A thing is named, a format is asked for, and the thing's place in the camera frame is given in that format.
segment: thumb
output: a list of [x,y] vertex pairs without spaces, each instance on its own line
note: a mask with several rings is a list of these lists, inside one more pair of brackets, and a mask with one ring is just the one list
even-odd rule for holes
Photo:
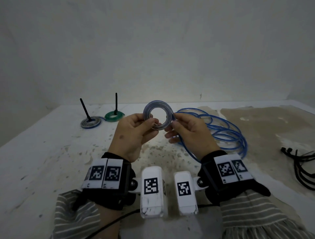
[[173,121],[172,122],[173,129],[180,134],[180,136],[185,137],[189,133],[189,130],[186,129],[180,122]]
[[147,119],[146,121],[144,121],[141,125],[139,125],[138,127],[136,127],[136,129],[138,130],[138,132],[143,135],[145,132],[147,132],[149,129],[152,128],[152,126],[155,124],[155,121],[157,119],[155,118],[150,118]]

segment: white device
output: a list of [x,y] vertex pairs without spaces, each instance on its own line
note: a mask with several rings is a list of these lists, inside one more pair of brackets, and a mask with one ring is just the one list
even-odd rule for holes
[[189,171],[174,173],[175,189],[180,215],[198,213],[195,191],[203,190],[208,187],[199,187],[197,182],[202,182],[200,180],[200,177],[192,178]]
[[147,167],[142,171],[141,179],[133,179],[137,181],[138,187],[129,192],[141,192],[141,217],[167,217],[167,197],[162,168],[159,166]]

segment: gray coiled cable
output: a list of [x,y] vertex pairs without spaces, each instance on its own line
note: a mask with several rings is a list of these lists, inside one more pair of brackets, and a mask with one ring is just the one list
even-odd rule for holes
[[172,108],[161,100],[154,100],[147,104],[143,110],[144,120],[148,120],[150,118],[150,113],[155,108],[161,108],[166,112],[166,121],[162,125],[154,125],[152,129],[163,130],[171,124],[172,120],[176,120]]

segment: black wrist mount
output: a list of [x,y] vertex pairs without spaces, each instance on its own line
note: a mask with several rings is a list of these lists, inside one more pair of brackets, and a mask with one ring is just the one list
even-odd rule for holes
[[131,163],[122,157],[112,154],[104,153],[102,158],[121,159],[123,165],[121,167],[120,182],[118,189],[104,189],[104,188],[84,188],[78,199],[73,204],[72,209],[77,210],[81,205],[84,205],[87,200],[91,200],[103,207],[122,210],[124,205],[132,205],[135,202],[136,194],[129,193],[129,190],[134,190],[137,181],[132,180],[136,177],[135,172],[131,168]]
[[198,173],[198,176],[202,178],[203,187],[209,186],[205,193],[212,204],[219,206],[220,202],[234,198],[248,189],[252,189],[264,196],[271,195],[268,188],[254,179],[223,184],[214,160],[215,157],[222,155],[227,155],[227,153],[223,150],[218,150],[204,156]]

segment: right hand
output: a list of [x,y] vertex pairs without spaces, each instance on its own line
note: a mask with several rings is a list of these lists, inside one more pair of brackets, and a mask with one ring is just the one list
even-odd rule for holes
[[174,113],[174,116],[177,121],[173,121],[165,128],[167,132],[165,138],[170,138],[170,143],[178,143],[179,137],[174,136],[179,134],[187,149],[199,160],[211,152],[220,150],[203,119],[185,113]]

